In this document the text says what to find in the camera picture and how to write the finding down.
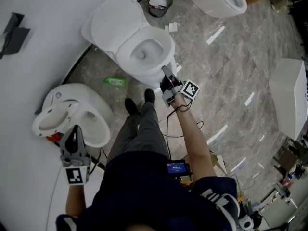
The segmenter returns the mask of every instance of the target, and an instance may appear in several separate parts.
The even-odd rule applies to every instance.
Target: sleeve
[[[192,194],[199,195],[216,205],[229,222],[231,230],[236,231],[240,206],[237,203],[236,183],[229,177],[203,177],[194,184]]]
[[[77,219],[69,215],[59,215],[56,220],[57,231],[76,231]]]
[[[236,182],[233,178],[217,176],[200,178],[193,185],[192,194],[202,195],[208,189],[219,195],[230,194],[237,199]]]

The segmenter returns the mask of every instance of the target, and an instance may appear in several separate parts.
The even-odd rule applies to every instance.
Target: gray pants
[[[107,163],[122,153],[133,151],[157,152],[169,158],[164,137],[159,129],[157,113],[151,102],[143,105],[141,115],[130,115],[126,119],[111,148]]]

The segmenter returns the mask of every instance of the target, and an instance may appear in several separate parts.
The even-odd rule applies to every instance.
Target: toilet tank
[[[269,79],[278,128],[296,140],[307,118],[306,73],[302,60],[281,58]]]

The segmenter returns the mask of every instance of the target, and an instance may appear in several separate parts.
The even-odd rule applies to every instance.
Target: white wall
[[[308,197],[308,177],[306,176],[306,178],[299,180],[293,177],[292,181],[294,182],[290,187],[292,200],[300,208],[301,204]],[[277,198],[274,203],[262,212],[262,215],[271,228],[284,224],[297,210],[294,204],[287,204],[284,200],[280,199],[279,195],[277,195]]]
[[[0,60],[0,221],[9,231],[46,230],[59,151],[32,134],[33,113],[87,47],[80,28],[103,1],[0,0],[0,32],[11,12],[31,29],[21,51]]]

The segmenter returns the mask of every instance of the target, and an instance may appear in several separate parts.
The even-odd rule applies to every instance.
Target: toilet lid
[[[71,122],[72,115],[78,107],[77,101],[66,101],[47,107],[32,124],[34,134],[47,137],[62,131]]]
[[[102,50],[116,53],[142,27],[143,17],[143,10],[135,0],[108,0],[93,16],[93,41]]]

